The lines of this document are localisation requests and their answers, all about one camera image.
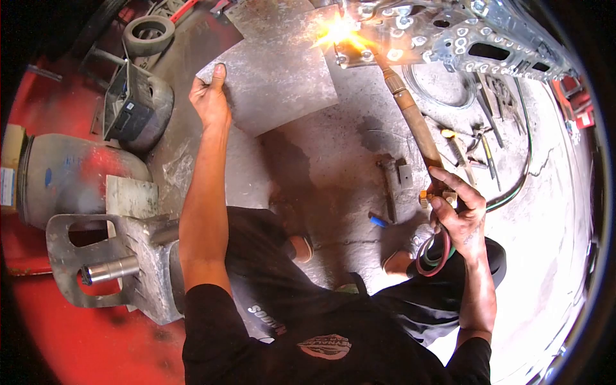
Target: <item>cardboard box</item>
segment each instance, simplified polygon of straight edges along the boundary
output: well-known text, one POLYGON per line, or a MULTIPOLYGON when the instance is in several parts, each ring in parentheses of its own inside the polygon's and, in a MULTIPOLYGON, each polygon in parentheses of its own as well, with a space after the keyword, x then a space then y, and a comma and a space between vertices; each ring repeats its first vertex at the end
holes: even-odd
POLYGON ((17 212, 17 170, 26 143, 26 129, 7 124, 0 155, 0 205, 2 215, 17 212))

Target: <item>torch handle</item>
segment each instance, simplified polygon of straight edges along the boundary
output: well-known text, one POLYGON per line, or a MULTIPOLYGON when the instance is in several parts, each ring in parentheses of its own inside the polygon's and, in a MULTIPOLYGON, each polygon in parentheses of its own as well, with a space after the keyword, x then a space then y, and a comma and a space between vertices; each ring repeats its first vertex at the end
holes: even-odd
MULTIPOLYGON (((380 55, 375 55, 375 58, 379 59, 377 60, 377 63, 383 71, 385 84, 387 84, 387 88, 389 88, 389 91, 394 96, 394 100, 400 108, 400 112, 402 112, 402 116, 407 122, 408 128, 413 134, 413 138, 415 139, 415 143, 417 144, 426 168, 430 166, 443 168, 443 162, 440 158, 439 150, 436 148, 436 144, 434 143, 432 134, 430 134, 428 125, 426 124, 419 107, 415 104, 415 100, 411 96, 411 93, 408 91, 400 76, 394 70, 389 68, 387 63, 383 62, 380 55)), ((435 195, 441 195, 444 190, 448 189, 443 182, 432 177, 431 175, 430 179, 432 180, 432 186, 434 186, 435 195)))

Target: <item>cable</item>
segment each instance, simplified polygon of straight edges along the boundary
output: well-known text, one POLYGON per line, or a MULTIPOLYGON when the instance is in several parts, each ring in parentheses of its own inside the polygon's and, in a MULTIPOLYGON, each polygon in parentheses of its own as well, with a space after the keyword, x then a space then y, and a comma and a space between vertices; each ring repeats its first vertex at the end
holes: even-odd
MULTIPOLYGON (((421 266, 419 258, 415 259, 415 266, 417 267, 417 271, 419 272, 419 274, 423 275, 424 277, 431 277, 431 276, 435 275, 436 273, 440 272, 440 270, 443 268, 443 266, 445 266, 445 263, 449 259, 449 257, 445 257, 445 256, 449 256, 450 255, 451 246, 452 246, 452 239, 449 236, 449 233, 447 232, 447 230, 445 230, 445 228, 442 227, 442 226, 441 226, 440 233, 443 236, 443 255, 439 259, 439 264, 434 269, 432 269, 432 270, 424 270, 422 268, 422 266, 421 266)), ((424 242, 424 244, 421 245, 421 248, 419 248, 420 253, 418 253, 418 255, 424 254, 426 252, 426 250, 428 250, 428 247, 425 247, 425 245, 427 243, 429 243, 429 242, 434 241, 434 237, 435 236, 436 235, 433 235, 432 237, 430 237, 430 239, 427 242, 424 242)))
MULTIPOLYGON (((507 203, 509 203, 513 198, 515 198, 517 196, 517 194, 522 190, 522 188, 524 187, 524 184, 526 183, 526 179, 529 176, 529 168, 530 168, 530 163, 532 162, 533 159, 533 140, 532 140, 532 135, 530 133, 530 119, 529 119, 529 112, 526 109, 526 103, 524 102, 524 96, 522 95, 522 88, 520 87, 520 82, 517 78, 514 78, 515 82, 516 82, 516 87, 517 87, 517 93, 520 96, 520 103, 522 104, 522 110, 524 111, 524 120, 526 123, 526 133, 528 135, 529 138, 529 152, 526 156, 526 165, 524 166, 524 172, 522 173, 522 180, 517 184, 517 186, 512 190, 512 192, 508 195, 506 195, 504 198, 497 198, 495 200, 492 200, 491 202, 488 203, 487 207, 485 208, 485 212, 489 213, 491 211, 494 211, 498 208, 503 207, 504 205, 506 205, 507 203)), ((440 266, 445 265, 445 263, 443 263, 443 257, 436 259, 436 260, 432 260, 428 258, 428 250, 430 249, 430 247, 432 246, 432 243, 434 241, 434 237, 432 237, 431 239, 429 239, 428 241, 424 242, 423 245, 421 245, 421 247, 419 248, 419 250, 421 251, 421 253, 418 253, 418 255, 421 255, 421 258, 423 259, 423 261, 430 266, 440 266)), ((451 246, 449 254, 447 256, 447 259, 450 259, 453 255, 453 253, 455 253, 456 248, 455 246, 451 246)))
POLYGON ((520 95, 520 103, 522 104, 522 110, 524 111, 524 119, 526 120, 526 133, 528 134, 529 138, 529 152, 526 156, 526 165, 524 166, 524 172, 522 173, 522 180, 517 184, 517 186, 512 190, 510 194, 506 195, 505 197, 496 198, 490 201, 485 208, 486 213, 503 207, 505 204, 509 203, 513 198, 516 197, 516 195, 522 190, 522 187, 524 187, 524 184, 526 183, 526 179, 529 176, 530 163, 533 159, 533 139, 530 133, 529 113, 526 109, 526 103, 524 102, 524 96, 522 95, 520 82, 517 78, 513 78, 513 80, 515 80, 516 82, 517 93, 520 95))
MULTIPOLYGON (((404 78, 407 80, 407 82, 409 82, 409 79, 406 75, 407 73, 407 67, 409 67, 408 65, 405 65, 402 67, 403 69, 403 74, 404 74, 404 78)), ((521 181, 513 188, 513 190, 511 191, 511 193, 503 196, 503 197, 499 197, 496 198, 490 202, 488 202, 487 207, 485 208, 485 212, 486 213, 490 213, 496 209, 499 209, 501 207, 503 207, 504 205, 506 205, 507 203, 509 203, 513 198, 515 198, 517 196, 517 194, 522 190, 522 188, 524 187, 524 184, 526 183, 526 179, 529 176, 529 169, 530 169, 530 163, 532 162, 533 159, 533 140, 532 140, 532 134, 530 132, 530 119, 529 119, 529 113, 528 110, 526 109, 526 103, 524 102, 524 95, 522 94, 522 88, 520 87, 520 82, 517 78, 514 78, 514 81, 516 82, 516 87, 517 87, 517 93, 520 96, 520 103, 522 104, 522 110, 524 111, 524 120, 526 123, 526 133, 528 135, 528 143, 529 143, 529 152, 526 156, 526 165, 524 166, 524 172, 522 173, 522 178, 521 181)), ((384 131, 384 130, 368 130, 369 132, 386 132, 388 134, 397 136, 401 139, 404 139, 407 141, 408 144, 408 138, 396 134, 394 132, 391 131, 384 131)), ((446 261, 448 259, 450 259, 453 255, 453 253, 455 253, 456 248, 455 246, 451 245, 451 238, 449 236, 449 233, 447 233, 447 231, 442 231, 443 233, 443 255, 441 256, 441 258, 438 258, 436 260, 432 260, 428 258, 428 250, 430 249, 430 247, 432 246, 433 242, 434 242, 434 236, 432 236, 431 238, 429 238, 428 240, 426 240, 419 248, 419 252, 418 252, 418 257, 415 259, 415 264, 417 265, 417 271, 421 274, 421 275, 425 275, 426 277, 431 277, 433 275, 435 275, 437 272, 439 272, 443 266, 445 265, 446 261), (445 252, 445 244, 448 244, 447 246, 447 252, 445 252), (435 269, 432 270, 428 270, 425 271, 421 268, 421 264, 419 263, 419 258, 423 259, 423 261, 429 265, 429 266, 435 266, 435 269)))
POLYGON ((466 81, 466 84, 464 87, 466 89, 466 100, 460 105, 453 105, 453 104, 447 104, 447 103, 441 102, 440 100, 436 99, 434 96, 430 95, 428 91, 426 91, 426 89, 422 85, 419 84, 419 82, 417 81, 417 75, 415 73, 414 65, 407 64, 407 65, 402 66, 402 76, 404 77, 404 80, 407 81, 409 87, 411 87, 411 89, 413 90, 415 94, 418 94, 419 96, 426 99, 430 103, 436 104, 440 107, 453 108, 456 111, 465 110, 469 108, 475 102, 475 99, 477 98, 477 86, 475 82, 475 77, 469 75, 468 72, 464 72, 464 71, 459 71, 458 73, 466 81))

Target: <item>red painted floor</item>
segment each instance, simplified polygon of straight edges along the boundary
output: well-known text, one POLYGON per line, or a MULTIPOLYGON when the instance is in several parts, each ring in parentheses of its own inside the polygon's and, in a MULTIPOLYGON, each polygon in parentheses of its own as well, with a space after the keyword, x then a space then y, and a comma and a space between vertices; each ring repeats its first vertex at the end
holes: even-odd
MULTIPOLYGON (((104 90, 77 72, 79 60, 67 57, 47 63, 42 59, 37 65, 61 74, 63 80, 58 83, 26 73, 9 123, 25 127, 28 135, 54 132, 100 141, 90 129, 104 90)), ((107 79, 114 69, 109 63, 93 63, 92 67, 107 79)), ((2 217, 1 225, 9 271, 49 271, 44 231, 23 225, 16 214, 2 217)), ((184 382, 182 320, 158 326, 141 312, 129 313, 125 307, 75 307, 60 294, 51 274, 10 279, 25 326, 61 383, 184 382)))

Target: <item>black t-shirt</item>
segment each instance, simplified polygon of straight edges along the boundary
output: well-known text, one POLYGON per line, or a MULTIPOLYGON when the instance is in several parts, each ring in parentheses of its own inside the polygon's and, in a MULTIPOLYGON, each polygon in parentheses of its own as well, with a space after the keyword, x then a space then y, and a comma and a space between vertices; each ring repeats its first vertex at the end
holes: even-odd
POLYGON ((307 319, 267 344, 248 336, 233 299, 199 285, 185 299, 187 384, 489 384, 488 342, 471 338, 446 367, 369 298, 307 319))

